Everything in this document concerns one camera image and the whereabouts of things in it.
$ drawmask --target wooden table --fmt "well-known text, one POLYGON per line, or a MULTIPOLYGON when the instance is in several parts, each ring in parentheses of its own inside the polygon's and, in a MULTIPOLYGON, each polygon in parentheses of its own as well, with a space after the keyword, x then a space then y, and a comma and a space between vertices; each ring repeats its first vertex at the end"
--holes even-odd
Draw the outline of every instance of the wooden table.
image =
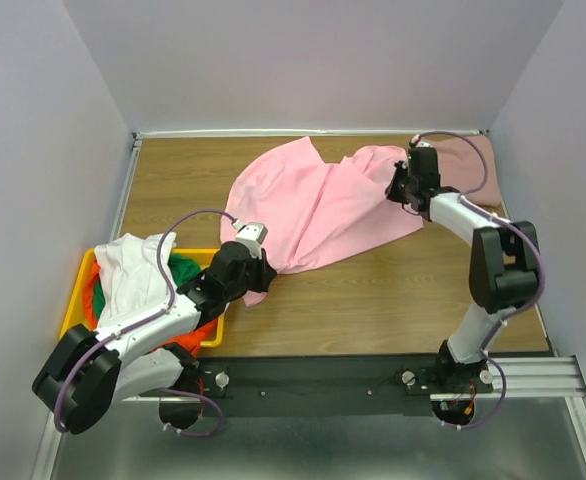
MULTIPOLYGON (((292 137, 145 139, 122 233, 161 233, 185 213, 223 208, 240 172, 292 137)), ((407 136, 315 137, 327 162, 364 145, 400 145, 407 136)), ((219 216, 199 215, 177 229, 180 247, 219 246, 219 216)), ((471 300, 470 249, 444 228, 421 231, 319 270, 280 275, 259 305, 234 302, 224 342, 203 354, 312 355, 435 352, 471 300)), ((495 351, 547 350, 541 322, 527 312, 495 351)))

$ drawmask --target white cloth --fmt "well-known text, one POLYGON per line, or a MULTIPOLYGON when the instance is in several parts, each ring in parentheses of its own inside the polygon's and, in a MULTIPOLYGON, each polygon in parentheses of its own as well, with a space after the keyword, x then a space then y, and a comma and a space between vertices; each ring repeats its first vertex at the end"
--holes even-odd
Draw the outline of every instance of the white cloth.
MULTIPOLYGON (((162 266, 171 278, 169 256, 175 242, 171 232, 162 245, 162 266)), ((130 313, 168 297, 166 282, 157 265, 157 245, 162 235, 151 235, 145 240, 130 233, 106 245, 95 247, 95 258, 100 265, 100 282, 106 305, 98 326, 123 313, 130 313)))

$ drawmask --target gray floor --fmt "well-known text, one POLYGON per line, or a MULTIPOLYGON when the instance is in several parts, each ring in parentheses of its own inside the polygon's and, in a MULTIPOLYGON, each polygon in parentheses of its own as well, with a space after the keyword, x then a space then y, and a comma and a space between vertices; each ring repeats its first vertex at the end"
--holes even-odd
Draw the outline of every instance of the gray floor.
POLYGON ((466 432, 401 416, 230 419, 209 439, 165 433, 156 403, 129 402, 65 436, 53 478, 578 480, 586 470, 562 399, 507 400, 466 432))

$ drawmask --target laundry basket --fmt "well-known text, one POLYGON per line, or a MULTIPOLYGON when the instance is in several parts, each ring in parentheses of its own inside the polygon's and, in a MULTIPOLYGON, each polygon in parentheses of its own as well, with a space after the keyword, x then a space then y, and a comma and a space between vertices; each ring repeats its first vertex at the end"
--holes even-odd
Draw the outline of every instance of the laundry basket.
MULTIPOLYGON (((211 264, 213 255, 218 251, 217 248, 174 248, 171 253, 177 253, 184 257, 194 260, 202 269, 211 264)), ((87 328, 90 326, 87 323, 84 309, 82 308, 82 289, 91 274, 91 266, 95 260, 95 253, 93 249, 88 250, 82 258, 80 271, 77 274, 75 285, 73 286, 73 293, 71 300, 64 315, 64 322, 62 323, 62 330, 60 337, 71 327, 82 324, 87 328)), ((222 335, 224 333, 224 314, 217 319, 217 330, 213 338, 209 338, 200 343, 200 346, 205 348, 217 347, 222 343, 222 335)))

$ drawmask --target gray wall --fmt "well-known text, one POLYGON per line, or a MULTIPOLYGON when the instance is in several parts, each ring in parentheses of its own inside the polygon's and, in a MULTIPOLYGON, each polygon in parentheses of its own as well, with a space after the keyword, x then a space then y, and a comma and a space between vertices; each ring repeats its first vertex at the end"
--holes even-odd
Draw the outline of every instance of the gray wall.
POLYGON ((137 131, 488 128, 561 0, 65 0, 137 131))
POLYGON ((538 228, 549 336, 586 378, 586 0, 562 7, 491 138, 509 213, 538 228))
POLYGON ((0 480, 30 477, 31 382, 84 249, 107 239, 127 132, 61 2, 0 2, 0 480))

